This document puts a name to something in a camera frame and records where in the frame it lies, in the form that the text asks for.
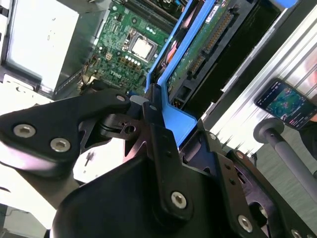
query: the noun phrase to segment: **screw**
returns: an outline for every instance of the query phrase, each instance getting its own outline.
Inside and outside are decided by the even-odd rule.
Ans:
[[[124,98],[124,97],[122,97],[122,96],[120,96],[120,95],[117,95],[117,99],[118,99],[118,100],[120,100],[120,101],[122,101],[122,102],[124,102],[124,101],[125,101],[125,98]]]
[[[17,125],[14,129],[13,132],[16,136],[22,137],[22,138],[29,138],[35,135],[36,130],[34,127],[28,124],[20,124]]]
[[[70,149],[70,143],[64,138],[55,138],[51,141],[51,148],[56,152],[66,152]]]
[[[154,111],[156,111],[156,110],[157,110],[157,108],[156,108],[156,107],[154,107],[154,106],[152,106],[152,105],[150,105],[150,108],[151,108],[152,110],[154,110]]]
[[[241,152],[239,152],[239,151],[236,152],[236,155],[237,155],[240,159],[243,159],[243,158],[244,158],[244,155],[243,155]]]
[[[301,234],[299,234],[297,230],[292,229],[291,232],[294,238],[302,238]]]
[[[212,133],[210,133],[210,137],[211,137],[213,140],[217,140],[217,137],[216,137],[214,134],[212,134]]]
[[[187,205],[186,198],[180,192],[173,192],[171,199],[172,203],[179,209],[184,209]]]
[[[238,222],[240,224],[240,226],[246,230],[248,233],[251,233],[253,230],[252,224],[251,222],[248,220],[248,218],[246,218],[243,215],[239,215],[238,217]]]

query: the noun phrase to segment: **phone screen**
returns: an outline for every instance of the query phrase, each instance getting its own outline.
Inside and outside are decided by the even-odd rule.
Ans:
[[[317,113],[317,106],[283,81],[274,82],[255,103],[295,129]]]

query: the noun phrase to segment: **floor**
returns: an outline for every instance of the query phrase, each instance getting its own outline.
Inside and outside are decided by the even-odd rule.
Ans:
[[[312,173],[315,172],[317,170],[317,161],[304,147],[299,133],[287,127],[282,135],[310,171]],[[264,145],[257,152],[257,155],[257,167],[261,173],[313,232],[317,234],[317,204],[310,198],[270,145]]]

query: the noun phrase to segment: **green circuit board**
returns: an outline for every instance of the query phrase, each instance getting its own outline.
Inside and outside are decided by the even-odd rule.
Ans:
[[[144,94],[146,75],[168,34],[116,3],[110,13],[85,74],[122,92]]]
[[[204,58],[200,56],[201,49],[210,44],[206,42],[206,39],[213,33],[213,30],[216,28],[221,17],[226,13],[227,6],[230,3],[230,0],[220,0],[210,11],[207,19],[193,40],[191,46],[188,48],[181,62],[176,67],[174,73],[167,81],[168,93],[171,93],[175,86],[186,77],[187,73],[191,70],[197,70],[200,64],[204,61]],[[220,36],[219,32],[223,32],[223,29],[217,29],[215,32],[215,37]]]

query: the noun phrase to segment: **hand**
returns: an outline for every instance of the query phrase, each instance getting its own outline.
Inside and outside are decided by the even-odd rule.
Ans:
[[[317,122],[317,114],[315,116],[313,116],[313,118],[311,119],[311,121]]]

